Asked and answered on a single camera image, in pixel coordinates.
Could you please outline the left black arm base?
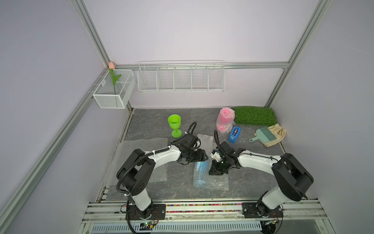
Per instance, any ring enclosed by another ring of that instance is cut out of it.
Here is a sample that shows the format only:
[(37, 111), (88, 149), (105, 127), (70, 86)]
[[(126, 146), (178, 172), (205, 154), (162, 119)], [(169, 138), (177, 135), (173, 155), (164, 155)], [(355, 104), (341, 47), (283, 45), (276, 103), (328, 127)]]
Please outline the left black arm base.
[(166, 216), (166, 205), (151, 204), (145, 211), (139, 211), (135, 205), (127, 209), (129, 220), (164, 220)]

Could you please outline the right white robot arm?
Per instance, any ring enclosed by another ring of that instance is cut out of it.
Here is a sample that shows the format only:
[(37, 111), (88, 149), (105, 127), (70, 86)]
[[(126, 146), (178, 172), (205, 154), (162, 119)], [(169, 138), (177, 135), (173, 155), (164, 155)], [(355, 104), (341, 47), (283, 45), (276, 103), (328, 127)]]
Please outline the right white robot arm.
[(301, 201), (314, 182), (312, 175), (292, 154), (271, 156), (242, 148), (234, 150), (226, 141), (219, 141), (216, 130), (214, 141), (217, 147), (210, 154), (212, 166), (209, 175), (221, 176), (234, 168), (252, 168), (274, 176), (277, 186), (266, 191), (255, 205), (259, 215), (265, 216), (288, 201)]

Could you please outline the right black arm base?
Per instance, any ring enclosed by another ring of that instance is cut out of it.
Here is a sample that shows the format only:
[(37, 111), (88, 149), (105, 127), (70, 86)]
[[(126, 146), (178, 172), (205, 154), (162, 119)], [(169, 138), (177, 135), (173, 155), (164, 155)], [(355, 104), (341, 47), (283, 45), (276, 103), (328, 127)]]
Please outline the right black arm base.
[(256, 202), (244, 202), (242, 208), (245, 218), (283, 218), (283, 211), (280, 206), (271, 210)]

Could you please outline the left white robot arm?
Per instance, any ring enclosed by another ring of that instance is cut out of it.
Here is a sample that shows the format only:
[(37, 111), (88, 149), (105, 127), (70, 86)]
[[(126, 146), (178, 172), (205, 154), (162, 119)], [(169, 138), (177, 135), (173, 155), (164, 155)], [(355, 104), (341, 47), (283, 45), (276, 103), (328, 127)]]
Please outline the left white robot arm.
[(135, 149), (118, 170), (116, 191), (123, 193), (139, 212), (152, 209), (153, 201), (146, 186), (154, 169), (170, 162), (181, 163), (185, 160), (183, 165), (188, 165), (208, 160), (205, 150), (200, 148), (200, 139), (194, 135), (196, 125), (197, 122), (193, 122), (184, 135), (163, 149), (150, 152)]

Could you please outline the blue plastic wine glass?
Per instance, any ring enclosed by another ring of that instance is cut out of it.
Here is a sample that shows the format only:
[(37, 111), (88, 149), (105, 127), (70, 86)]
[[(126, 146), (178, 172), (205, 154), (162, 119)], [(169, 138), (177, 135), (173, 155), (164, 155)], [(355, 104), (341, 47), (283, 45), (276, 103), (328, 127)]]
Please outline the blue plastic wine glass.
[(193, 174), (194, 187), (203, 187), (206, 185), (205, 172), (208, 168), (209, 161), (196, 162)]

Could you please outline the blue tape dispenser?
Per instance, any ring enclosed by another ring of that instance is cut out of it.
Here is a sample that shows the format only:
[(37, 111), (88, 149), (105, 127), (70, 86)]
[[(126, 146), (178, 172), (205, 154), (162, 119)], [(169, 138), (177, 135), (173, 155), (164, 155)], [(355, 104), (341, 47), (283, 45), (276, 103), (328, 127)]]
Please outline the blue tape dispenser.
[(240, 132), (241, 132), (241, 128), (238, 126), (234, 126), (228, 137), (228, 141), (235, 143), (240, 135)]

